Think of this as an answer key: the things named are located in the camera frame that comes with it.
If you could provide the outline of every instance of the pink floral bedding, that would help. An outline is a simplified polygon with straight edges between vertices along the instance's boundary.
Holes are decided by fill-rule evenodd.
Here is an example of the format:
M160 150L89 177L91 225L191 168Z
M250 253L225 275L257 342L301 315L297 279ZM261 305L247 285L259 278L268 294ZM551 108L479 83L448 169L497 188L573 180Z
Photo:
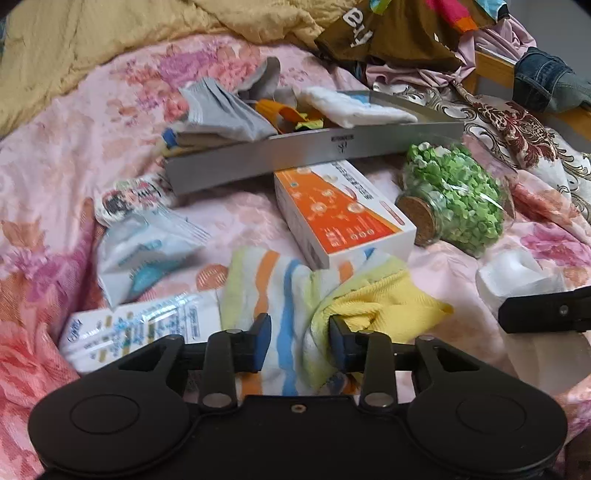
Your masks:
M161 168L153 145L166 122L187 109L177 90L185 81L213 76L231 89L271 54L281 60L282 85L362 87L294 46L256 47L230 36L196 35L97 68L77 90L0 142L0 478L31 479L42 471L27 436L28 414L39 399L76 378L54 342L70 312L105 305L93 265L103 229L89 198L115 179ZM362 168L396 196L387 162ZM537 212L536 220L554 208L554 221L571 221L543 185L524 179L520 186L525 209ZM212 241L194 265L143 299L221 286L240 245L301 256L267 177L200 192L183 205L182 214L205 226ZM554 223L520 216L494 251L507 248L532 250L545 267L562 269L573 288L589 283L591 249ZM435 334L511 371L496 322L476 292L478 262L440 242L416 248L410 267L419 287L454 305L455 314ZM586 385L560 399L573 434L591 421Z

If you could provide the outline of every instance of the wall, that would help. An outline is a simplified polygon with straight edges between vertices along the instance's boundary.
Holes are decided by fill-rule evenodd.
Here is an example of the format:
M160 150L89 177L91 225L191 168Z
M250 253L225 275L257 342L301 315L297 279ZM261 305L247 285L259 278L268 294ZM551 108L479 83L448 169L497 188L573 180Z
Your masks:
M591 80L591 15L574 0L509 0L509 11L538 47Z

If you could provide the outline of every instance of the yellow blanket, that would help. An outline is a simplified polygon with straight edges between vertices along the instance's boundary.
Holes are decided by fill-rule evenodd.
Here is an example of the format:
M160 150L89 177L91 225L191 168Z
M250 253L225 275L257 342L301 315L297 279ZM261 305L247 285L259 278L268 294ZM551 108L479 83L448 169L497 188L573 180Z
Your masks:
M356 0L25 0L8 17L0 138L126 50L231 30L253 43L314 39Z

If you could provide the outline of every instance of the open box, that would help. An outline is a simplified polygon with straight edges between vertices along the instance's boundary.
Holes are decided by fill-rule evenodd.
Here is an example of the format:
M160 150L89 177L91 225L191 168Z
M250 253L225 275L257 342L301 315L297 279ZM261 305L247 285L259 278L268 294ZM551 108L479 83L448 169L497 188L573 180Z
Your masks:
M418 122L309 130L171 157L166 163L166 173L175 194L195 192L285 168L405 153L410 145L431 137L462 139L464 122L445 113L371 90L344 93L361 100L365 98L369 103L411 112Z

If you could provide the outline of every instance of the cork stopper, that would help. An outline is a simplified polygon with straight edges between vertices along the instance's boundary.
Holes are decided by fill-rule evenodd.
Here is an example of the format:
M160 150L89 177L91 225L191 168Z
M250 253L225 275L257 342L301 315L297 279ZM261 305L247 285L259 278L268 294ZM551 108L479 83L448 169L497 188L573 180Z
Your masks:
M402 197L396 206L417 227L414 244L420 247L428 245L436 234L435 217L431 206L418 197Z

